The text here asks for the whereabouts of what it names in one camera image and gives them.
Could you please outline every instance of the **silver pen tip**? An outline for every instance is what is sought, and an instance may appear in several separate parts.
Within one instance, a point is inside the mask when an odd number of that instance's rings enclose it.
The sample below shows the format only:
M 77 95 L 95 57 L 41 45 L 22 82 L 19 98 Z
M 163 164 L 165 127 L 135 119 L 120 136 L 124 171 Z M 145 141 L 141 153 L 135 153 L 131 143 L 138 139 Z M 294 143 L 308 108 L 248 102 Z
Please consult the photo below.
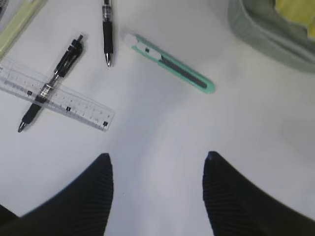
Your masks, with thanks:
M 112 64 L 112 58 L 111 58 L 110 53 L 106 53 L 106 54 L 105 54 L 105 58 L 106 58 L 107 66 L 110 67 L 111 64 Z
M 27 124 L 25 122 L 21 122 L 19 129 L 18 129 L 18 132 L 21 133 L 26 126 L 27 126 Z

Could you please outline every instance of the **pen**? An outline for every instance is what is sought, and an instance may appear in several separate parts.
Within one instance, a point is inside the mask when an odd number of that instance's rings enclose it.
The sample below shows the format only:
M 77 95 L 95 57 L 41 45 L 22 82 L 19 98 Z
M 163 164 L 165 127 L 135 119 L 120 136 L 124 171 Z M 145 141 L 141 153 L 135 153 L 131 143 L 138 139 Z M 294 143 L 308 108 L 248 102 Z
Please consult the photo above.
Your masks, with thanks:
M 41 89 L 40 93 L 36 96 L 35 102 L 39 104 L 44 104 L 49 99 L 51 93 L 54 90 L 54 87 L 57 83 L 63 78 L 70 68 L 73 66 L 75 61 L 79 58 L 83 51 L 83 45 L 81 43 L 83 36 L 80 35 L 78 39 L 74 39 L 71 45 L 68 47 L 68 50 L 62 57 L 61 61 L 58 63 L 55 71 L 54 76 L 52 79 L 46 83 L 43 88 Z M 37 113 L 40 111 L 41 106 L 38 104 L 33 103 L 29 110 L 24 115 L 22 122 L 19 126 L 18 132 L 21 133 L 23 129 L 30 124 L 34 118 L 36 117 Z
M 114 53 L 113 45 L 113 16 L 112 16 L 112 2 L 111 0 L 104 0 L 103 4 L 103 34 L 104 34 L 104 53 L 107 66 L 110 67 L 112 63 L 112 56 Z

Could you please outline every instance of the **pen grip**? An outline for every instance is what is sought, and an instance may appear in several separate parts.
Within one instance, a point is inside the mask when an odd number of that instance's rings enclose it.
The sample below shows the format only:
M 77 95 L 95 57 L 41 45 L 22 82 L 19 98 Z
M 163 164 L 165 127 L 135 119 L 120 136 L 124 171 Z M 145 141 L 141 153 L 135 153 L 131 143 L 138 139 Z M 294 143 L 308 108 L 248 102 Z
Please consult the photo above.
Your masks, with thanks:
M 44 104 L 47 101 L 47 99 L 37 96 L 35 101 Z M 29 110 L 24 115 L 22 122 L 26 124 L 30 124 L 34 120 L 34 118 L 36 117 L 40 109 L 41 109 L 41 106 L 33 103 L 31 107 L 29 108 Z
M 113 23 L 110 21 L 103 22 L 104 34 L 104 53 L 114 53 L 113 45 Z

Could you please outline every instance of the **white table surface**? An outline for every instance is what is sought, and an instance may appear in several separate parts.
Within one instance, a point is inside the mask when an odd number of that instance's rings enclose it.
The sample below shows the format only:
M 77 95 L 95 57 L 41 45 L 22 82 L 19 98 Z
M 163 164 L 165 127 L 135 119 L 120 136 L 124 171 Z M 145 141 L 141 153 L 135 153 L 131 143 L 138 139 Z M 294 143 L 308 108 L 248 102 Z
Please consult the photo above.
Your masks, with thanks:
M 128 27 L 217 85 L 205 95 L 116 38 L 103 55 L 101 0 L 49 0 L 8 56 L 50 75 L 71 40 L 86 50 L 64 85 L 116 111 L 107 133 L 44 111 L 22 134 L 29 103 L 0 92 L 0 204 L 23 215 L 108 152 L 115 194 L 106 235 L 212 235 L 203 164 L 216 150 L 281 202 L 315 218 L 315 78 L 229 31 L 227 0 L 113 0 Z

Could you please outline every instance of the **clear plastic ruler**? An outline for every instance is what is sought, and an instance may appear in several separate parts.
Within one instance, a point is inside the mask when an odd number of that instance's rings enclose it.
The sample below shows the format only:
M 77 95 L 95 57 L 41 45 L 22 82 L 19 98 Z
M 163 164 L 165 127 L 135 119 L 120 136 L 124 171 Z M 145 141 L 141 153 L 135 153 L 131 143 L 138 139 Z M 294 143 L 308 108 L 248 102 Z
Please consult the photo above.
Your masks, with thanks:
M 48 80 L 9 58 L 0 61 L 0 89 L 26 101 L 35 103 L 37 94 Z M 62 85 L 54 89 L 45 104 L 38 105 L 101 131 L 108 130 L 115 114 L 110 108 Z

